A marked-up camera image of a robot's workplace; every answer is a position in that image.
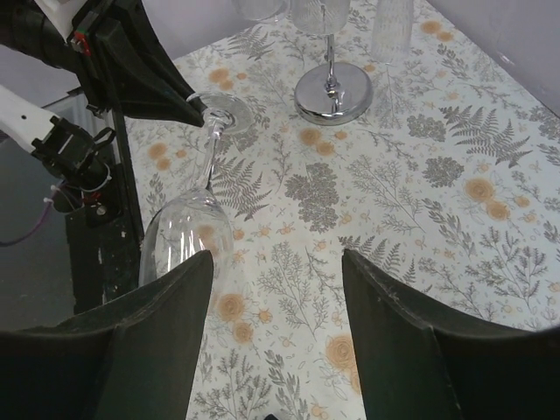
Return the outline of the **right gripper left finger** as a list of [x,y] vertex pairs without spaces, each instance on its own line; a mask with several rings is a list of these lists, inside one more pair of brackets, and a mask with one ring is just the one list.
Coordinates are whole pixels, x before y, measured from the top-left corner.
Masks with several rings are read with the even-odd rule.
[[185,418],[213,273],[201,251],[59,325],[3,332],[2,418]]

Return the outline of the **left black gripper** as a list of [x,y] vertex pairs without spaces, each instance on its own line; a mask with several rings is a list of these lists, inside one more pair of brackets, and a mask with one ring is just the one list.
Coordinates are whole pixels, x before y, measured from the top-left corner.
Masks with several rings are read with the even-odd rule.
[[30,2],[30,55],[75,74],[88,108],[204,125],[202,101],[168,56],[140,1],[79,1],[62,35],[45,1]]

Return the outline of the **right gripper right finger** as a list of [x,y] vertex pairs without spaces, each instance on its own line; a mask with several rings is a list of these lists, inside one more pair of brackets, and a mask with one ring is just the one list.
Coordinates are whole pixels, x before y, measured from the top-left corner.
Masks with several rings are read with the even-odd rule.
[[369,419],[556,419],[559,330],[476,318],[342,256],[346,309]]

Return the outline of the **patterned tumbler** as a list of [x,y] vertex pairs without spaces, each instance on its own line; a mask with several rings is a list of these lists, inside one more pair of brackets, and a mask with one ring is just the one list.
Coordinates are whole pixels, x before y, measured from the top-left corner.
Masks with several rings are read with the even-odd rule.
[[347,23],[350,3],[350,0],[292,0],[291,21],[301,32],[331,35]]

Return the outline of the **ribbed flute glass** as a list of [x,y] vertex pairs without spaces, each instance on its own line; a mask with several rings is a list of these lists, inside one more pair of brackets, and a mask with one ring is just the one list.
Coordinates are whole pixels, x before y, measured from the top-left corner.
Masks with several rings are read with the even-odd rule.
[[410,50],[413,22],[413,0],[379,0],[372,30],[373,60],[383,64],[404,60]]

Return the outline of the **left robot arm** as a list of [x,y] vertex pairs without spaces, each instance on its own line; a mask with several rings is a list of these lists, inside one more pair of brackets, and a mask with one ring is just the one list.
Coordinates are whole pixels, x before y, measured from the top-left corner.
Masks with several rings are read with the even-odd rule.
[[[3,1],[1,44],[76,75],[96,115],[204,124],[205,105],[174,66],[140,1]],[[55,177],[86,192],[111,178],[101,136],[7,88],[1,131]]]

